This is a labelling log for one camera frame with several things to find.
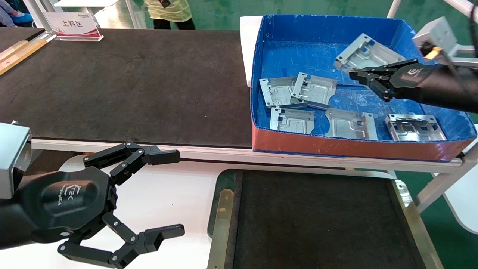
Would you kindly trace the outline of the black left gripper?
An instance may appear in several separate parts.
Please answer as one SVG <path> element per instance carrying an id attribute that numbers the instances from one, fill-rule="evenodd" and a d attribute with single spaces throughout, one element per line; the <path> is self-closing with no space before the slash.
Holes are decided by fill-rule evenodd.
<path id="1" fill-rule="evenodd" d="M 58 247 L 59 254 L 74 262 L 126 268 L 139 255 L 158 251 L 164 240 L 183 236 L 185 230 L 177 224 L 135 234 L 111 213 L 118 199 L 115 185 L 122 185 L 145 165 L 180 161 L 178 150 L 125 142 L 84 157 L 84 170 L 56 171 L 27 181 L 19 188 L 19 205 L 29 221 L 31 240 L 53 243 L 76 234 Z M 118 166 L 110 176 L 101 171 L 114 164 Z M 104 225 L 124 241 L 121 248 L 111 252 L 80 245 L 84 235 L 92 236 Z"/>

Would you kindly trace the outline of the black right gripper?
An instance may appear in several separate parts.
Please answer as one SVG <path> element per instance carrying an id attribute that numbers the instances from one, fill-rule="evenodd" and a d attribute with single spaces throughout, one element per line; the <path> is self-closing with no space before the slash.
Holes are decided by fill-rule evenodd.
<path id="1" fill-rule="evenodd" d="M 354 68 L 349 77 L 360 81 L 384 102 L 390 102 L 393 97 L 425 98 L 432 93 L 429 77 L 434 66 L 418 62 L 418 59 L 411 59 L 379 67 Z"/>

